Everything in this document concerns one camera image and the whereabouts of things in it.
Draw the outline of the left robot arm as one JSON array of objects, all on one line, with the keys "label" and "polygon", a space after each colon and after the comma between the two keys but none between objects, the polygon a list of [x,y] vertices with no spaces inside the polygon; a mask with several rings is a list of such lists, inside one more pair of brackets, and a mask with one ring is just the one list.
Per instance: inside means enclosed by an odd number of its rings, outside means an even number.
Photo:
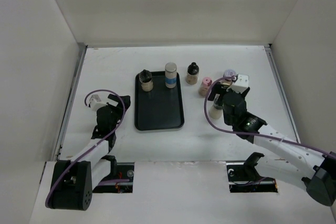
[{"label": "left robot arm", "polygon": [[97,90],[86,95],[85,106],[96,112],[91,140],[75,156],[55,163],[45,200],[47,208],[85,211],[96,187],[114,185],[119,189],[131,181],[118,170],[116,158],[109,154],[116,142],[116,130],[131,105],[131,98],[108,91],[108,99],[115,104],[103,102]]}]

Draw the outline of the black grinder-cap spice bottle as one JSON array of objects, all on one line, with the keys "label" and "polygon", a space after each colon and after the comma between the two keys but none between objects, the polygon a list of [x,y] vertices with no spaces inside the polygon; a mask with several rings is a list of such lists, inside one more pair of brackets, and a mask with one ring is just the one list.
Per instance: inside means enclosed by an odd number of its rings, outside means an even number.
[{"label": "black grinder-cap spice bottle", "polygon": [[141,88],[145,92],[150,92],[153,89],[153,80],[152,80],[152,74],[148,70],[142,70],[139,73],[139,80],[141,83]]}]

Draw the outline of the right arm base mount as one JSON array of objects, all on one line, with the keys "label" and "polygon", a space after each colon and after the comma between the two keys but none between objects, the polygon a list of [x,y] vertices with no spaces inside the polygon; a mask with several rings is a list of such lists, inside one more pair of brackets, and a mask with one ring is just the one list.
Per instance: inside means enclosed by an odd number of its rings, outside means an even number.
[{"label": "right arm base mount", "polygon": [[229,191],[231,193],[277,193],[275,179],[262,177],[256,171],[247,172],[243,162],[226,163]]}]

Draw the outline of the tall blue-band spice jar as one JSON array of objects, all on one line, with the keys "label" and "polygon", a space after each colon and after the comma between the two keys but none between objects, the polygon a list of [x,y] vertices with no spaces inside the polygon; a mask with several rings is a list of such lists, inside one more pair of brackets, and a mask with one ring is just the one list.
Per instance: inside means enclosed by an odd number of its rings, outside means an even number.
[{"label": "tall blue-band spice jar", "polygon": [[165,85],[167,88],[174,88],[176,86],[177,66],[173,62],[168,62],[165,65]]}]

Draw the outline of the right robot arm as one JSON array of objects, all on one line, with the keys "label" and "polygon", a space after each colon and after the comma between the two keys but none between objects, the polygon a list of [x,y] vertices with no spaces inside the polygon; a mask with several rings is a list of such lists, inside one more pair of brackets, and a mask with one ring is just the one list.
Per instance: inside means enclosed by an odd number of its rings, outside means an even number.
[{"label": "right robot arm", "polygon": [[266,158],[263,153],[252,153],[243,164],[243,174],[249,184],[270,177],[282,180],[304,190],[312,199],[324,206],[335,202],[335,153],[300,144],[287,139],[262,118],[247,111],[243,92],[234,91],[217,81],[209,86],[205,101],[213,101],[224,116],[224,123],[232,127],[226,131],[250,144],[260,146],[280,157]]}]

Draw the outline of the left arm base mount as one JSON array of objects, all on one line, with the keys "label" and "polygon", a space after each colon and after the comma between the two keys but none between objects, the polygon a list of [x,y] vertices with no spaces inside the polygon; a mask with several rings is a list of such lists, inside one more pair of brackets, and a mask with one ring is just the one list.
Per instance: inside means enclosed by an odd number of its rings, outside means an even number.
[{"label": "left arm base mount", "polygon": [[134,163],[119,163],[115,156],[104,156],[93,170],[93,193],[132,193],[134,170]]}]

